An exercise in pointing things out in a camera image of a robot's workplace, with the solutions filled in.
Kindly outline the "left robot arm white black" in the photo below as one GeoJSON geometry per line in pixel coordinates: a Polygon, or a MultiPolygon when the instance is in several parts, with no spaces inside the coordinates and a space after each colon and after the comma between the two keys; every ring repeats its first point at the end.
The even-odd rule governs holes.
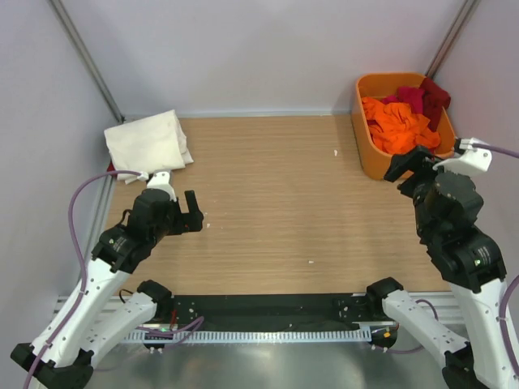
{"type": "Polygon", "coordinates": [[[165,323],[172,314],[172,293],[155,281],[144,281],[111,318],[96,320],[160,240],[199,232],[204,214],[195,192],[185,193],[187,212],[178,198],[146,189],[123,213],[120,223],[104,231],[92,251],[81,280],[51,324],[31,343],[17,344],[11,359],[47,388],[84,388],[94,368],[130,331],[148,322],[165,323]]]}

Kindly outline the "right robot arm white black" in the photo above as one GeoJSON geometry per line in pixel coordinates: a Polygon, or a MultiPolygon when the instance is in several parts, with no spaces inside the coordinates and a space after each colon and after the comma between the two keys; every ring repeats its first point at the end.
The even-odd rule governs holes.
{"type": "Polygon", "coordinates": [[[417,146],[392,157],[384,180],[413,201],[416,231],[431,262],[455,297],[468,336],[452,333],[389,277],[367,287],[369,317],[402,325],[436,360],[450,388],[516,388],[518,338],[509,317],[503,255],[476,226],[483,198],[470,175],[489,159],[468,160],[468,151],[443,160],[417,146]]]}

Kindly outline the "orange t shirt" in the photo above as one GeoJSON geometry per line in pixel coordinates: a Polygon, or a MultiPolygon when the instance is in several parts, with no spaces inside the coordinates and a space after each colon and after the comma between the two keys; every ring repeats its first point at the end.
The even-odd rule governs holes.
{"type": "Polygon", "coordinates": [[[406,154],[416,146],[434,151],[440,145],[440,136],[429,128],[430,120],[413,113],[409,104],[384,104],[372,97],[361,102],[372,142],[382,152],[406,154]]]}

